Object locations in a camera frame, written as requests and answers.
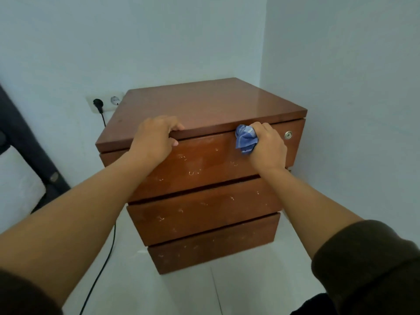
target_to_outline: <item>top drawer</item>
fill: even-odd
[[[286,167],[294,163],[305,119],[272,125],[287,146]],[[291,137],[285,139],[287,132]],[[197,137],[179,142],[168,158],[158,165],[134,191],[129,202],[255,175],[248,157],[235,149],[234,132]],[[101,154],[105,166],[127,150]]]

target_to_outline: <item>power cord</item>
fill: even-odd
[[[102,109],[102,107],[103,107],[103,105],[104,105],[103,101],[102,101],[102,100],[100,100],[100,99],[95,99],[95,100],[93,100],[93,105],[95,105],[95,107],[98,109],[99,113],[101,114],[101,116],[102,116],[102,120],[103,120],[103,122],[104,122],[104,127],[106,127],[105,118],[104,118],[104,112],[103,112],[103,109]],[[116,232],[116,229],[117,229],[117,222],[115,222],[115,224],[114,224],[114,236],[113,236],[113,238],[112,238],[111,250],[109,251],[109,253],[108,253],[108,257],[106,258],[105,263],[104,263],[104,265],[102,266],[102,269],[99,271],[99,274],[98,274],[98,276],[97,276],[97,277],[96,277],[96,279],[95,279],[95,282],[93,282],[93,285],[92,285],[92,287],[90,288],[89,293],[87,294],[87,297],[86,297],[86,299],[85,299],[85,301],[84,301],[84,303],[83,303],[83,307],[81,308],[81,311],[80,311],[80,314],[79,314],[79,315],[82,315],[82,313],[83,313],[83,311],[84,311],[84,308],[86,307],[87,301],[89,301],[89,297],[90,297],[90,295],[91,295],[91,293],[92,293],[92,291],[93,291],[93,288],[95,287],[96,282],[98,281],[99,277],[100,277],[100,276],[101,276],[101,274],[102,274],[102,271],[104,270],[105,266],[106,266],[106,265],[107,265],[107,263],[108,263],[108,260],[109,260],[109,258],[110,258],[110,256],[111,256],[112,249],[113,249],[113,247],[114,247],[114,243],[115,243],[115,232]]]

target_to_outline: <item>electrical outlet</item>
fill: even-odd
[[[124,97],[123,92],[113,91],[113,92],[109,92],[109,93],[105,93],[105,94],[101,94],[101,95],[86,96],[86,101],[89,104],[89,107],[92,110],[92,112],[94,112],[95,114],[99,114],[98,109],[96,108],[95,105],[93,105],[93,100],[95,100],[95,99],[102,100],[103,103],[104,103],[104,106],[102,108],[103,111],[104,112],[109,112],[109,111],[115,110],[118,107],[118,105],[123,100],[123,97]]]

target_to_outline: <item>forearm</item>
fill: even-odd
[[[29,279],[62,305],[151,169],[123,156],[1,234],[0,268]]]
[[[279,196],[307,253],[313,258],[334,234],[362,218],[297,179],[286,169],[261,175]]]

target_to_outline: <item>drawer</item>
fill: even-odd
[[[145,246],[262,217],[281,209],[280,200],[261,178],[127,207]]]
[[[154,245],[149,254],[160,274],[217,259],[274,241],[280,213]]]
[[[282,138],[286,132],[292,132],[292,137],[285,140],[286,167],[294,163],[304,124],[305,119],[299,119],[272,125]],[[134,191],[129,202],[257,174],[248,157],[235,149],[235,142],[234,132],[180,141]],[[125,152],[110,152],[100,157],[108,166]]]

